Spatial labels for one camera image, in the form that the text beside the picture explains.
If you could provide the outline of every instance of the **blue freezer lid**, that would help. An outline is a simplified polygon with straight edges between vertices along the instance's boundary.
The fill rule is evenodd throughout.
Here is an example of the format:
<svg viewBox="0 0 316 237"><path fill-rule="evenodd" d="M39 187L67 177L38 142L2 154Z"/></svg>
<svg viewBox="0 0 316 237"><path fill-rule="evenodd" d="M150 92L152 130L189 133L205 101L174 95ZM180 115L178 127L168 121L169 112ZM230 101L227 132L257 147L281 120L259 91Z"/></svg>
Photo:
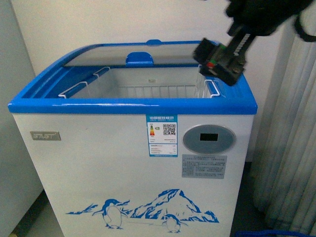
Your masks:
<svg viewBox="0 0 316 237"><path fill-rule="evenodd" d="M243 75L231 87L217 78L207 78L212 79L221 92L220 96L213 98L58 97L74 84L79 86L70 92L76 93L106 73L105 67L198 67L192 59L192 52L198 44L199 41L149 40L145 43L95 44L79 48L35 77L8 104L8 108L12 113L31 114L256 114L257 104Z"/></svg>

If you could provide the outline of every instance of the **qr code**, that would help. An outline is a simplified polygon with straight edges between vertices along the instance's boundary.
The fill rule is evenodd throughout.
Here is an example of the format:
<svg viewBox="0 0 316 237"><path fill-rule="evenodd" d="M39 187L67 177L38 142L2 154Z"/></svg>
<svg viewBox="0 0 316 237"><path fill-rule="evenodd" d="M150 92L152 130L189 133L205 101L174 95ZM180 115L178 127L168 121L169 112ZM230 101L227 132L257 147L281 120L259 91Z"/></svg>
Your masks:
<svg viewBox="0 0 316 237"><path fill-rule="evenodd" d="M164 135L176 135L176 125L175 124L163 124L163 134Z"/></svg>

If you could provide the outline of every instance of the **floor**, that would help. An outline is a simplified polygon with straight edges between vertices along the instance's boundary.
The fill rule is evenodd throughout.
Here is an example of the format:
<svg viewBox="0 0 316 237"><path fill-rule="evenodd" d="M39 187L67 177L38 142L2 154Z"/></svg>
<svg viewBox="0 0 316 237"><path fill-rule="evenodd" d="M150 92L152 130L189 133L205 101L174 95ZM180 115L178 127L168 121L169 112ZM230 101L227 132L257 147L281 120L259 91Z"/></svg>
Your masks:
<svg viewBox="0 0 316 237"><path fill-rule="evenodd" d="M266 230L264 215L252 204L250 164L245 165L231 236L236 231ZM64 237L54 212L43 192L13 231L17 237Z"/></svg>

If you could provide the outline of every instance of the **oval control panel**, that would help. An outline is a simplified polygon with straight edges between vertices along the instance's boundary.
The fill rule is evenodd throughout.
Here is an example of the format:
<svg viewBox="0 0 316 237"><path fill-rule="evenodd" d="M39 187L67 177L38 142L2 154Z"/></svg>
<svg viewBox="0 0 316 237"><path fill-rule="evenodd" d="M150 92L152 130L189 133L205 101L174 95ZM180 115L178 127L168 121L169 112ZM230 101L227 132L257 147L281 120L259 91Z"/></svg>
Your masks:
<svg viewBox="0 0 316 237"><path fill-rule="evenodd" d="M200 125L184 134L183 143L187 149L198 154L214 154L227 150L236 141L235 134L218 125Z"/></svg>

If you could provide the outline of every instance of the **white curtain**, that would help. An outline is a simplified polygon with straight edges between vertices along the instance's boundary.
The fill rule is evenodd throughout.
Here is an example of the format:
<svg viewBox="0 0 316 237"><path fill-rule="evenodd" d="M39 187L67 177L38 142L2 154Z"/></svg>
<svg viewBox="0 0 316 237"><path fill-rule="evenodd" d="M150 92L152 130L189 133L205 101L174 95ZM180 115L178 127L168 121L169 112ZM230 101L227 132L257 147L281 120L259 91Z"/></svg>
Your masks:
<svg viewBox="0 0 316 237"><path fill-rule="evenodd" d="M316 3L303 25L316 34ZM269 227L316 235L316 43L290 31L287 26L256 144L254 204Z"/></svg>

